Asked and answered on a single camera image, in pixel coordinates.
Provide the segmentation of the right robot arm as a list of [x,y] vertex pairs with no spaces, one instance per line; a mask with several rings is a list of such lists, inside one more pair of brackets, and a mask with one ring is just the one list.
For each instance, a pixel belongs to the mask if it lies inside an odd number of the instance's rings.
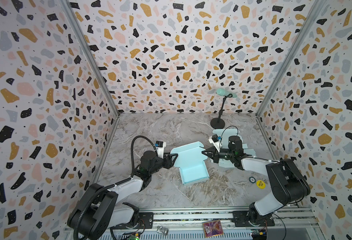
[[228,137],[228,148],[221,147],[222,138],[213,135],[209,139],[212,147],[202,151],[202,154],[219,163],[220,159],[230,161],[237,169],[265,175],[269,179],[271,192],[264,198],[249,206],[247,219],[256,224],[257,221],[271,215],[287,206],[303,200],[310,194],[309,184],[291,159],[266,160],[251,156],[244,152],[242,140],[238,136]]

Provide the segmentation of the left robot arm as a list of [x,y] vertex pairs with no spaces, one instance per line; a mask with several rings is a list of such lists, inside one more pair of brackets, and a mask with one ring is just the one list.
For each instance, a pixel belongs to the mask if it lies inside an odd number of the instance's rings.
[[146,151],[132,176],[108,186],[90,185],[67,221],[68,227],[74,231],[73,239],[97,240],[107,229],[121,224],[135,227],[140,209],[122,201],[144,190],[153,174],[172,168],[177,158],[178,154]]

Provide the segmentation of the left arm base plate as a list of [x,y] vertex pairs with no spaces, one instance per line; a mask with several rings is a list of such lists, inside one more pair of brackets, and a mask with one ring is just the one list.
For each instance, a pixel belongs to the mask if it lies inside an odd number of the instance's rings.
[[154,223],[154,213],[138,213],[134,214],[133,220],[127,224],[122,224],[122,229],[127,230],[139,230],[139,229],[152,229]]

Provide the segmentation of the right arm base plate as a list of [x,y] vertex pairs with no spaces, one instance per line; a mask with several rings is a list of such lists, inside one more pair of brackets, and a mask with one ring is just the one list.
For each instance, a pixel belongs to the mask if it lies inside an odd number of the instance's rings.
[[274,227],[272,214],[261,216],[257,211],[234,211],[231,221],[236,227]]

